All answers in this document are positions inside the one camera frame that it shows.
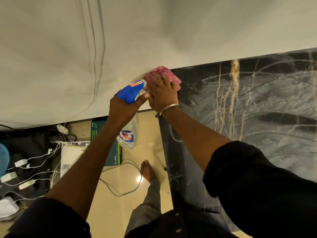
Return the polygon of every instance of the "blue object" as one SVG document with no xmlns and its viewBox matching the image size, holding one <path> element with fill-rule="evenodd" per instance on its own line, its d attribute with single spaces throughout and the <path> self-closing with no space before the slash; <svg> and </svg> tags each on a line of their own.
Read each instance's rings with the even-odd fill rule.
<svg viewBox="0 0 317 238">
<path fill-rule="evenodd" d="M 126 86 L 118 93 L 118 98 L 123 99 L 126 103 L 133 103 L 137 94 L 146 86 L 146 81 L 140 80 Z"/>
<path fill-rule="evenodd" d="M 10 154 L 8 149 L 0 144 L 0 177 L 4 175 L 10 162 Z"/>
</svg>

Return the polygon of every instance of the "metal bangle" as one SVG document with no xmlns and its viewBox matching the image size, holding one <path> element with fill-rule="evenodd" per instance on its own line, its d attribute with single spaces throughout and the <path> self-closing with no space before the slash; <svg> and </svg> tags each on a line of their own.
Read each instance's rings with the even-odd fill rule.
<svg viewBox="0 0 317 238">
<path fill-rule="evenodd" d="M 179 106 L 178 103 L 173 103 L 173 104 L 170 104 L 169 106 L 166 106 L 164 109 L 162 109 L 162 111 L 159 113 L 159 115 L 161 116 L 161 114 L 163 113 L 163 111 L 165 111 L 166 109 L 170 108 L 170 107 L 173 107 L 173 106 Z"/>
</svg>

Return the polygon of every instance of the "spray bottle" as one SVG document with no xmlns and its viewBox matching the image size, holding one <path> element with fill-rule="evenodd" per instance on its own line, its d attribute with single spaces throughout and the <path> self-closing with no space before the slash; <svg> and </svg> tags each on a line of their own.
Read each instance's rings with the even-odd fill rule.
<svg viewBox="0 0 317 238">
<path fill-rule="evenodd" d="M 137 81 L 122 89 L 117 97 L 123 99 L 126 103 L 133 103 L 140 95 L 141 89 L 146 86 L 145 80 Z M 123 127 L 120 134 L 117 136 L 117 141 L 124 148 L 133 149 L 138 142 L 139 132 L 139 118 L 138 113 L 131 119 L 131 121 Z"/>
</svg>

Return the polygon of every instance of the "pink cleaning cloth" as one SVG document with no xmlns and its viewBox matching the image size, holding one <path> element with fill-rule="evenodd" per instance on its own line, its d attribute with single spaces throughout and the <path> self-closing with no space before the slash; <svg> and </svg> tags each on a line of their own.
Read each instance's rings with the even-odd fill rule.
<svg viewBox="0 0 317 238">
<path fill-rule="evenodd" d="M 153 81 L 153 83 L 156 83 L 156 79 L 155 79 L 154 76 L 153 76 L 153 72 L 156 72 L 156 73 L 158 73 L 158 74 L 160 74 L 160 75 L 162 75 L 162 74 L 167 75 L 167 76 L 169 77 L 169 79 L 170 79 L 171 82 L 177 82 L 177 83 L 178 83 L 177 91 L 180 90 L 179 84 L 180 84 L 182 81 L 181 81 L 178 77 L 176 77 L 168 68 L 163 67 L 163 66 L 157 67 L 157 68 L 155 68 L 155 69 L 149 71 L 149 72 L 144 76 L 143 79 L 149 77 L 149 78 L 151 78 L 151 80 Z M 145 91 L 149 91 L 149 88 L 147 87 L 147 85 L 145 86 L 144 90 L 145 90 Z"/>
</svg>

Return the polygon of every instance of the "black marble countertop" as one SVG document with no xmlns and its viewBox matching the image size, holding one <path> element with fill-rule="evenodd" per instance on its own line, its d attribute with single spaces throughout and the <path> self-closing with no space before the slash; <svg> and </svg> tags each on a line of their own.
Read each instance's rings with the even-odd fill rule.
<svg viewBox="0 0 317 238">
<path fill-rule="evenodd" d="M 317 51 L 301 50 L 172 70 L 180 109 L 200 123 L 252 144 L 276 166 L 317 181 Z M 203 172 L 173 128 L 159 117 L 174 207 L 182 202 L 222 213 Z"/>
</svg>

